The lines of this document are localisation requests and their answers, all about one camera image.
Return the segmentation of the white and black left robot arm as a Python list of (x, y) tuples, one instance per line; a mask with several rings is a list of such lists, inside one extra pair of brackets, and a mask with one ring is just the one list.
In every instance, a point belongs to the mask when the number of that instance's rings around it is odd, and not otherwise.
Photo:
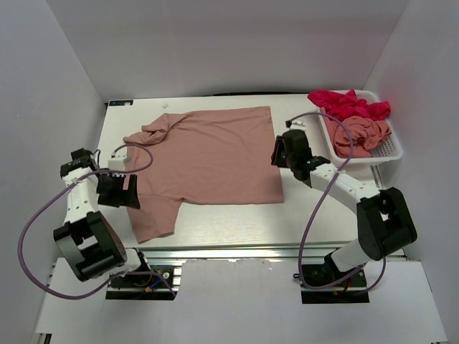
[(137, 249), (126, 249), (99, 206), (139, 209), (137, 175), (94, 173), (99, 165), (89, 150), (71, 152), (60, 176), (72, 189), (67, 194), (63, 225), (53, 231), (54, 241), (81, 282), (104, 274), (126, 274), (137, 286), (151, 279), (151, 268)]

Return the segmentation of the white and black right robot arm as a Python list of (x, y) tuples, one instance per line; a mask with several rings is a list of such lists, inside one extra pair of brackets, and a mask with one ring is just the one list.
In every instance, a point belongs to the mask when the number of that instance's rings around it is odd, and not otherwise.
[(342, 285), (366, 263), (380, 261), (414, 243), (417, 231), (402, 192), (391, 187), (379, 189), (358, 181), (330, 160), (312, 154), (306, 134), (289, 130), (275, 139), (271, 163), (287, 168), (295, 179), (337, 200), (356, 216), (357, 237), (327, 254), (323, 264), (305, 272), (298, 258), (298, 279), (310, 290)]

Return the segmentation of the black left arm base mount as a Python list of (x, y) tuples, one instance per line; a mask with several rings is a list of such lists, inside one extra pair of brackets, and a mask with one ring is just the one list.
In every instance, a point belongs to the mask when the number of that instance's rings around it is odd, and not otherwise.
[[(151, 265), (151, 269), (160, 274), (178, 293), (181, 267), (178, 265)], [(139, 301), (173, 301), (171, 293), (162, 279), (156, 275), (126, 275), (113, 280), (105, 293), (107, 300), (139, 300)]]

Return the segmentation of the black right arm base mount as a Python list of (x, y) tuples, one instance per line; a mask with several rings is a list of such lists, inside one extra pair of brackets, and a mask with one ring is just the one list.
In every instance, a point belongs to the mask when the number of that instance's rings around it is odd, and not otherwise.
[(301, 291), (301, 302), (304, 305), (344, 305), (369, 303), (368, 285), (364, 270), (359, 268), (347, 279), (351, 272), (333, 272), (325, 264), (303, 264), (302, 272), (308, 287), (300, 279), (300, 274), (293, 274)]

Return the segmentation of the dusty pink t shirt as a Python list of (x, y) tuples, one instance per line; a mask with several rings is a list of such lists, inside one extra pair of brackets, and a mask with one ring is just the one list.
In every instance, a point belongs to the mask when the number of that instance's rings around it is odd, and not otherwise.
[(280, 171), (270, 107), (164, 113), (123, 139), (136, 169), (139, 209), (128, 216), (137, 242), (174, 233), (182, 203), (279, 204)]

